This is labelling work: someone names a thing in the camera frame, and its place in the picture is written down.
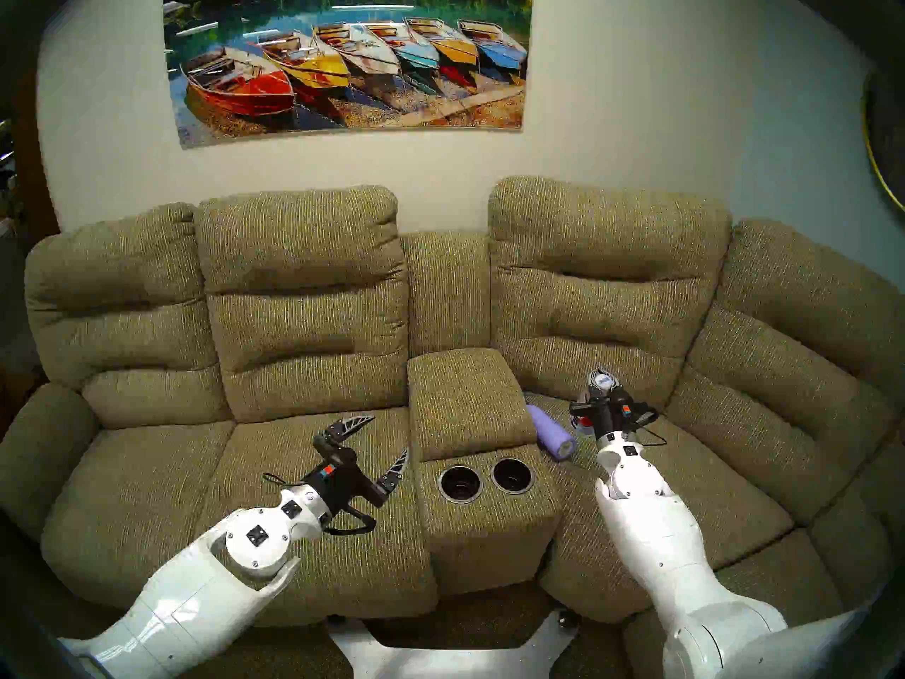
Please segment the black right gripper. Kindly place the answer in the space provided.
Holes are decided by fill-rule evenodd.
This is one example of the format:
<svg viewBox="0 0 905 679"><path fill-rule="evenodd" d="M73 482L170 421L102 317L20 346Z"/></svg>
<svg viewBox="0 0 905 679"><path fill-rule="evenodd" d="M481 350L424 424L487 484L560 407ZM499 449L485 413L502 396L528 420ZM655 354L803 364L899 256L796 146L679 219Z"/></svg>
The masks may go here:
<svg viewBox="0 0 905 679"><path fill-rule="evenodd" d="M632 434L658 419L658 410L643 401L634 400L622 381L612 375L612 390L596 386L596 374L585 380L585 395L569 404L573 427L581 435L599 440L609 434Z"/></svg>

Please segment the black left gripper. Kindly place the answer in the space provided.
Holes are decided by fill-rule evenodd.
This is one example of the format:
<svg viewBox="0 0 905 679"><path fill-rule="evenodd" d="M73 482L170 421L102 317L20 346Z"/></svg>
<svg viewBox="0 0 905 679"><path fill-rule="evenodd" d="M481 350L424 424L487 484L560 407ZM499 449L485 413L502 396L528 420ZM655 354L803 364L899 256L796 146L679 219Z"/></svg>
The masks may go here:
<svg viewBox="0 0 905 679"><path fill-rule="evenodd" d="M363 515L352 506L361 498L374 507L382 507L404 478L409 449L402 451L396 462L376 482L370 480L357 464L357 454L343 446L352 435L374 421L373 417L345 417L327 427L326 434L318 434L313 446L321 462L301 482L312 487L326 503L330 513L344 511L349 515Z"/></svg>

